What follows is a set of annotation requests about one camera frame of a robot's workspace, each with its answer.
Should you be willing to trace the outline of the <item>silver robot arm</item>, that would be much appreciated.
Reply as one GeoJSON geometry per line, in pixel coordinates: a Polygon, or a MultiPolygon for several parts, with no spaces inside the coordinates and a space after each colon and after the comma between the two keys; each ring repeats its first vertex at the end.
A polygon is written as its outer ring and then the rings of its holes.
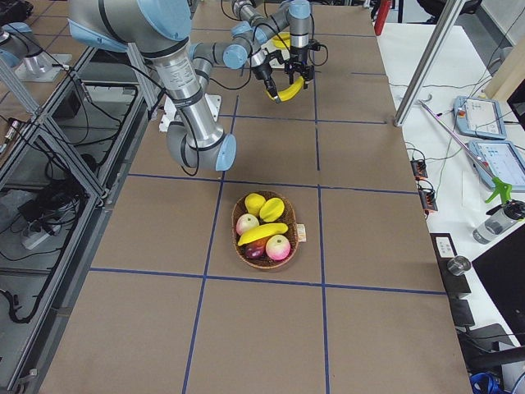
{"type": "Polygon", "coordinates": [[[240,18],[231,42],[191,44],[192,16],[186,1],[74,1],[69,9],[71,36],[83,44],[123,53],[134,44],[157,72],[179,120],[167,130],[167,147],[183,167],[227,171],[235,161],[235,137],[214,119],[205,98],[215,66],[247,65],[279,94],[261,45],[272,38],[261,25],[255,1],[234,1],[240,18]]]}
{"type": "Polygon", "coordinates": [[[267,95],[275,102],[290,99],[299,90],[308,87],[313,79],[315,66],[309,61],[309,54],[319,49],[319,42],[311,37],[313,18],[308,1],[285,1],[278,11],[263,16],[257,11],[259,1],[233,1],[231,10],[240,20],[239,27],[246,31],[236,31],[232,35],[246,39],[248,64],[257,80],[264,83],[267,95]],[[281,51],[268,52],[263,45],[274,38],[284,40],[285,30],[290,33],[290,41],[285,44],[289,57],[283,58],[281,51]],[[284,66],[290,86],[280,91],[272,79],[271,61],[277,60],[284,66]]]}

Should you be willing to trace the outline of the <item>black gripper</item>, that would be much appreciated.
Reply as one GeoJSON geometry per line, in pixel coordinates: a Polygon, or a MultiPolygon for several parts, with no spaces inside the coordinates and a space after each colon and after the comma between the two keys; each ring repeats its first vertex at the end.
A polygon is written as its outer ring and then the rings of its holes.
{"type": "Polygon", "coordinates": [[[261,64],[252,65],[251,71],[253,72],[257,80],[264,81],[267,95],[275,103],[280,103],[281,98],[279,95],[279,90],[276,87],[274,80],[272,79],[272,66],[268,60],[264,60],[261,64]]]}
{"type": "Polygon", "coordinates": [[[294,83],[294,72],[302,74],[303,89],[307,89],[309,82],[314,78],[314,65],[308,63],[309,52],[309,45],[290,47],[289,59],[285,61],[285,73],[288,75],[290,85],[294,83]]]}

